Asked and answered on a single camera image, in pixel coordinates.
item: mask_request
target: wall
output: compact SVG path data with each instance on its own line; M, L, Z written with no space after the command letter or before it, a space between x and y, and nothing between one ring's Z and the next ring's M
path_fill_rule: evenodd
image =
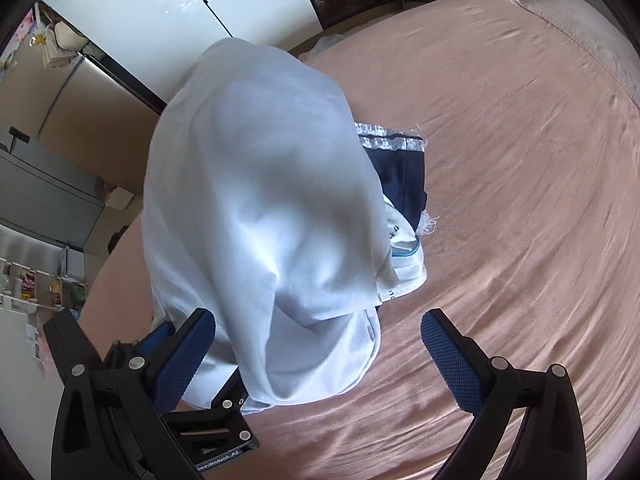
M60 378L44 378L26 339L26 317L0 308L0 427L35 480L50 480Z

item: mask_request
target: metal bolt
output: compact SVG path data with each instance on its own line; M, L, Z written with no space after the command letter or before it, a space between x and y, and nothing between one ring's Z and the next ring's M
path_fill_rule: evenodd
M551 367L551 372L557 377L564 377L564 375L566 374L566 370L560 365L553 365Z
M82 374L84 374L84 365L76 365L73 368L71 368L71 375L73 375L73 377L78 377Z
M509 367L509 363L504 357L494 357L491 359L491 366L496 370L506 370Z
M143 357L134 357L129 361L129 368L132 370L140 370L145 365L145 358Z

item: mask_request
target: frayed edge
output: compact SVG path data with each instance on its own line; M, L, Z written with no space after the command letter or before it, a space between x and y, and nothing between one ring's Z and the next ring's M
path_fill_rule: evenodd
M420 213L420 221L418 222L418 228L415 230L415 233L418 236L422 235L432 235L436 230L436 220L440 218L439 216L434 218L427 211L423 211Z

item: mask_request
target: wrinkled bed sheet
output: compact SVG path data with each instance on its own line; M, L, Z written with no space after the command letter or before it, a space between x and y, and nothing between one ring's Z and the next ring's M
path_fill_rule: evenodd
M591 54L507 0L419 7L311 65L340 84L354 120L428 140L430 276L380 308L382 349L354 390L249 416L260 449L206 478L431 478L471 421L420 341L435 307L488 355L567 367L590 479L604 478L640 423L638 108ZM105 353L148 332L150 302L136 221L81 324Z

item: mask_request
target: mattress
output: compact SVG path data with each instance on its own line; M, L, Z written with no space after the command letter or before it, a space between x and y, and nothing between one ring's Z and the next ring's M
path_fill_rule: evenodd
M260 448L207 479L429 479L471 422L420 341L441 308L488 355L566 366L589 478L640 425L640 113L628 89L558 26L511 0L440 0L311 60L354 120L416 130L438 217L429 277L380 308L381 351L350 392L247 417ZM153 316L140 221L98 276L81 325L104 354ZM514 412L485 478L522 418Z

